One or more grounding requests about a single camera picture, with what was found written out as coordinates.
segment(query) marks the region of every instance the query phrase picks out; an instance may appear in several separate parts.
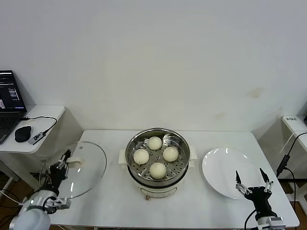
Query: table leg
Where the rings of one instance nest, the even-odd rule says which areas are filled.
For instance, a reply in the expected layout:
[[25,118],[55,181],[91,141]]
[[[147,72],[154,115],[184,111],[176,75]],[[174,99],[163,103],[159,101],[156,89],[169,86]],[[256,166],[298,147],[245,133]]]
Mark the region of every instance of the table leg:
[[2,161],[0,161],[0,171],[2,171],[5,175],[7,175],[10,178],[13,178],[14,181],[19,181],[19,177],[12,171],[10,170]]
[[12,154],[2,154],[0,155],[0,160],[33,189],[36,190],[40,188],[38,180],[35,179]]
[[[304,195],[307,194],[307,184],[303,185],[302,187],[298,187],[296,183],[289,183],[292,191],[294,191],[294,186],[296,186],[296,201],[302,207],[305,215],[307,216],[307,201]],[[287,194],[287,198],[289,201],[294,201],[294,193]]]

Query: black cable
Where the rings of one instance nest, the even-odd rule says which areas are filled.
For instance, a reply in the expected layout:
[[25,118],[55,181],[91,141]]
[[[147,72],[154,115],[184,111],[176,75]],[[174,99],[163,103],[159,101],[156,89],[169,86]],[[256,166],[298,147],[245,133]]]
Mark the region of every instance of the black cable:
[[244,223],[244,230],[246,230],[246,225],[247,225],[247,223],[248,223],[249,218],[250,218],[255,212],[256,212],[256,210],[252,211],[252,212],[250,213],[250,215],[246,218],[245,223]]
[[292,146],[291,146],[291,148],[290,148],[290,150],[289,150],[287,156],[290,155],[290,152],[291,152],[291,150],[292,150],[292,148],[293,148],[293,146],[294,146],[296,140],[297,140],[301,135],[304,135],[304,134],[307,134],[307,132],[306,132],[306,133],[301,133],[300,135],[298,135],[298,136],[294,139],[293,144],[292,144]]
[[10,215],[10,216],[5,216],[4,218],[2,218],[2,220],[0,221],[0,223],[7,217],[10,217],[6,222],[4,222],[3,224],[0,225],[0,229],[9,221],[11,221],[20,211],[21,207],[19,207],[19,209],[17,209],[17,211],[13,214],[13,215]]
[[20,118],[20,120],[21,120],[21,121],[27,121],[27,120],[30,120],[30,119],[38,119],[38,118],[50,118],[50,119],[54,119],[54,120],[56,121],[55,123],[53,123],[53,125],[52,125],[50,128],[46,129],[46,130],[43,132],[44,134],[46,134],[50,129],[52,129],[53,126],[55,126],[56,123],[58,122],[58,120],[57,120],[56,118],[51,117],[51,116],[37,116],[37,117],[28,117],[28,116],[25,116],[25,117]]
[[293,149],[293,146],[294,146],[296,140],[297,140],[301,135],[304,135],[304,134],[307,134],[307,132],[301,133],[300,135],[298,135],[298,136],[294,139],[294,141],[293,141],[293,143],[292,143],[292,146],[291,146],[291,148],[290,148],[288,154],[283,156],[282,161],[281,161],[280,164],[278,165],[278,168],[277,168],[277,170],[276,170],[276,177],[278,177],[278,176],[283,172],[283,170],[286,168],[286,166],[287,166],[287,164],[288,164],[288,161],[290,160],[290,153],[291,153],[291,150]]
[[[293,172],[290,169],[288,169],[287,167],[285,167],[284,169],[288,170],[292,174],[293,180],[295,180]],[[294,205],[293,205],[294,212],[295,212],[295,203],[296,203],[296,183],[294,183]]]
[[[0,190],[4,190],[4,191],[6,191],[6,192],[12,194],[12,195],[18,200],[18,202],[20,202],[18,196],[16,196],[16,195],[15,195],[14,193],[12,193],[11,191],[9,191],[9,190],[7,190],[7,189],[4,189],[4,188],[0,188]],[[5,208],[17,208],[17,207],[19,207],[19,206],[16,206],[16,207],[7,207],[7,206],[0,205],[0,207],[5,207]]]

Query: electric steamer pot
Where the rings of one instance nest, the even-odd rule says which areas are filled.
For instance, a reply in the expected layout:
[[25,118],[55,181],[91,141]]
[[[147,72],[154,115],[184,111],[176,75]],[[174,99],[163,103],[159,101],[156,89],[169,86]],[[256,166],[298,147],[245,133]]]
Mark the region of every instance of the electric steamer pot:
[[[151,150],[147,144],[151,137],[159,137],[162,140],[162,147],[158,150]],[[167,147],[175,147],[179,156],[174,162],[164,160],[162,154]],[[145,149],[149,153],[149,160],[146,164],[138,165],[133,160],[133,154],[138,149]],[[178,183],[186,174],[189,166],[190,149],[184,138],[178,133],[164,129],[151,128],[135,135],[126,147],[126,161],[128,171],[132,178],[139,184],[149,188],[167,188]],[[166,166],[166,176],[161,180],[153,179],[149,174],[152,164],[159,162]]]

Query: cable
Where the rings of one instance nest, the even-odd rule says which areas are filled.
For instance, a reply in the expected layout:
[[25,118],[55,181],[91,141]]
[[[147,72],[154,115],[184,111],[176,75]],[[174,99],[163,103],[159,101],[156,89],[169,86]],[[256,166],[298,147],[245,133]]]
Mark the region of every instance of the cable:
[[304,134],[307,134],[307,132],[306,132],[306,133],[301,133],[300,135],[298,135],[298,136],[294,139],[293,144],[292,144],[292,146],[291,146],[291,148],[290,148],[290,150],[289,150],[287,156],[290,155],[290,152],[291,152],[291,150],[292,150],[292,148],[293,148],[293,146],[294,146],[296,140],[297,140],[301,135],[304,135]]
[[252,212],[250,213],[250,215],[246,218],[245,223],[244,223],[244,230],[246,230],[246,225],[247,225],[247,223],[248,223],[249,218],[250,218],[255,212],[256,212],[256,210],[252,211]]
[[66,230],[65,228],[61,227],[60,225],[57,225],[59,228],[63,229],[63,230]]
[[42,174],[43,168],[44,168],[44,166],[46,165],[46,162],[47,162],[47,161],[44,162],[43,167],[42,167],[42,169],[41,169],[40,172],[39,172],[38,181],[39,181],[40,186],[42,186],[42,183],[40,182],[40,178],[41,178],[41,174]]
[[0,220],[0,223],[7,217],[10,217],[6,222],[4,222],[3,224],[0,225],[0,229],[9,221],[11,221],[17,214],[18,212],[20,211],[21,207],[19,207],[19,209],[17,209],[17,211],[13,214],[13,215],[10,215],[10,216],[5,216],[2,218],[2,220]]
[[[6,189],[3,189],[3,188],[2,188],[2,190],[5,190],[6,192],[12,194],[14,197],[16,197],[16,199],[17,199],[18,201],[20,201],[19,198],[18,198],[18,196],[16,196],[16,195],[15,195],[14,193],[12,193],[11,191],[6,190]],[[5,207],[5,208],[17,208],[17,207],[19,207],[19,206],[16,206],[16,207],[7,207],[7,206],[0,205],[0,207]]]
[[2,193],[2,194],[3,194],[3,195],[5,195],[7,198],[9,198],[10,200],[12,200],[12,201],[14,201],[14,202],[16,202],[17,204],[19,204],[19,205],[20,205],[20,202],[18,202],[18,201],[16,201],[16,200],[14,200],[13,198],[10,198],[8,195],[6,195],[4,192],[2,192],[2,190],[7,191],[6,189],[1,188],[0,193]]
[[38,118],[50,118],[50,119],[54,119],[54,120],[56,121],[55,123],[53,123],[53,125],[52,125],[50,128],[46,129],[46,130],[43,132],[44,134],[46,134],[50,129],[52,129],[53,126],[55,126],[56,123],[58,122],[58,120],[57,120],[56,118],[51,117],[51,116],[37,116],[37,117],[27,117],[27,116],[25,116],[25,117],[20,118],[20,120],[21,120],[21,121],[27,121],[27,120],[30,120],[30,119],[38,119]]
[[307,134],[307,132],[306,132],[306,133],[301,133],[300,135],[298,135],[298,136],[294,139],[294,141],[293,141],[293,143],[292,143],[292,146],[291,146],[291,148],[290,148],[288,154],[283,156],[282,161],[281,161],[280,164],[278,165],[278,168],[277,168],[277,170],[276,170],[276,177],[278,177],[279,174],[281,174],[281,173],[283,172],[283,170],[286,168],[287,163],[288,163],[288,161],[290,160],[290,152],[291,152],[291,150],[292,150],[292,148],[293,148],[293,146],[294,146],[296,140],[297,140],[301,135],[304,135],[304,134]]
[[282,153],[283,149],[286,147],[286,145],[289,143],[291,137],[292,137],[295,133],[297,133],[297,132],[304,132],[304,131],[307,131],[307,129],[303,129],[303,130],[299,130],[299,131],[293,132],[293,133],[291,134],[291,136],[289,137],[289,139],[287,140],[287,142],[285,143],[285,145],[283,146],[283,148],[280,150],[279,154]]
[[[293,172],[287,167],[285,167],[284,169],[288,170],[292,174],[293,180],[295,180]],[[295,212],[295,203],[296,203],[296,183],[294,182],[294,205],[293,205],[294,212]]]

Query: white table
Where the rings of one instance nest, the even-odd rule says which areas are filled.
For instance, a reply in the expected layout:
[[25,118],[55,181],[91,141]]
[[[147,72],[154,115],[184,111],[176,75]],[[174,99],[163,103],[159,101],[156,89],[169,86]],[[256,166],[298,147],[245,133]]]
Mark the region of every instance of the white table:
[[[254,210],[251,201],[232,200],[216,192],[201,175],[205,153],[216,147],[244,152],[274,181],[269,202],[287,227],[299,225],[283,189],[250,132],[179,132],[195,147],[198,163],[189,168],[184,183],[172,196],[146,201],[127,169],[118,164],[120,150],[137,131],[86,130],[81,140],[101,146],[106,152],[107,167],[101,182],[81,197],[71,200],[71,207],[50,215],[51,224],[123,228],[236,229],[244,226]],[[248,227],[255,227],[254,215]]]
[[[26,116],[28,117],[37,117],[37,116],[51,116],[56,119],[59,119],[64,113],[65,107],[62,105],[34,105],[27,106],[28,113]],[[9,137],[4,141],[3,144],[0,145],[0,160],[11,169],[16,175],[18,175],[21,179],[23,179],[28,185],[30,185],[34,189],[38,189],[40,187],[37,179],[35,179],[20,163],[12,153],[20,153],[20,154],[31,154],[36,152],[44,140],[48,137],[48,131],[46,136],[37,142],[35,145],[29,144],[27,141],[18,143],[15,141],[15,131],[18,128],[23,126],[31,126],[31,137],[35,136],[37,133],[45,131],[55,121],[53,119],[39,118],[35,120],[21,121],[15,130],[9,135]]]
[[[294,138],[296,138],[301,133],[307,132],[307,125],[304,123],[304,118],[305,118],[304,116],[283,116],[283,122],[289,128],[291,133],[296,132],[293,135]],[[301,135],[297,139],[297,141],[301,144],[303,149],[307,151],[307,134]],[[293,168],[293,171],[299,169],[300,167],[306,167],[306,163],[307,163],[307,159],[296,164],[296,167]],[[307,201],[304,197],[307,194],[307,184],[303,185],[302,187],[298,187],[296,183],[289,183],[289,185],[293,191],[294,191],[294,186],[296,186],[296,200],[301,205],[305,215],[307,215]],[[287,197],[290,201],[294,201],[294,192],[291,194],[287,194]]]

